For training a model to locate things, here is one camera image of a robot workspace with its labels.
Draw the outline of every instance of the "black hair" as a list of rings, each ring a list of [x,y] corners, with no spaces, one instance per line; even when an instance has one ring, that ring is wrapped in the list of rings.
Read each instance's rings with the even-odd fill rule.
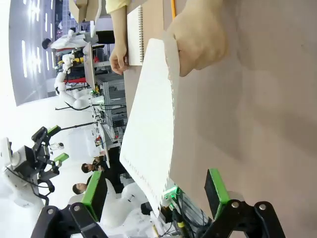
[[[82,192],[79,191],[79,189],[77,188],[76,185],[77,185],[77,184],[74,184],[74,186],[73,186],[73,192],[76,193],[76,194],[81,194]]]
[[[86,173],[88,173],[89,171],[88,171],[88,167],[86,167],[86,163],[84,163],[82,166],[81,166],[81,170],[86,174]]]
[[[50,39],[48,39],[48,38],[44,39],[44,40],[42,41],[42,47],[43,47],[43,49],[46,50],[46,49],[49,47],[49,43],[51,43],[51,42],[52,42],[52,41],[51,41]]]

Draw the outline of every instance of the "gray ceiling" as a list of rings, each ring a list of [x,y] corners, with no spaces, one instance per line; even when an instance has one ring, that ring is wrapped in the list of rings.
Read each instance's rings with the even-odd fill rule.
[[[39,2],[39,21],[36,14],[32,19],[30,6],[37,7]],[[49,70],[47,69],[46,51],[42,48],[42,40],[51,38],[51,23],[53,25],[54,38],[54,5],[51,10],[51,0],[13,0],[10,6],[9,18],[9,58],[11,67],[11,77],[14,96],[17,106],[23,103],[46,98],[48,96],[46,79],[56,76],[56,71],[52,69],[51,50],[49,53]],[[48,30],[45,31],[45,13],[48,14]],[[22,61],[22,40],[25,41],[27,77],[24,77]],[[33,69],[32,54],[37,57],[37,47],[40,48],[41,73]]]

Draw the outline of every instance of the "spiral binding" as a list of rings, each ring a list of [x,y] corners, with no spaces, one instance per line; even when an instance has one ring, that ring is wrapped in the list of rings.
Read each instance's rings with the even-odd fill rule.
[[[139,7],[139,47],[140,47],[140,62],[143,62],[144,51],[143,51],[143,12],[142,6]]]

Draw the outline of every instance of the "yellow sleeve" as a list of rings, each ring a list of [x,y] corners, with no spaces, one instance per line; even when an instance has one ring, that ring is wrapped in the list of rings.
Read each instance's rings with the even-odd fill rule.
[[[130,2],[131,0],[106,0],[106,11],[109,14],[123,6],[129,5]]]

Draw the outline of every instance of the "fist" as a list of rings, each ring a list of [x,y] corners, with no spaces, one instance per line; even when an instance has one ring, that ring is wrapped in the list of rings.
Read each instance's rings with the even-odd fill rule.
[[[189,0],[167,30],[177,41],[182,77],[220,61],[227,53],[227,36],[220,20],[222,1],[201,2]]]
[[[113,72],[122,75],[128,68],[127,46],[125,43],[116,43],[109,58]]]

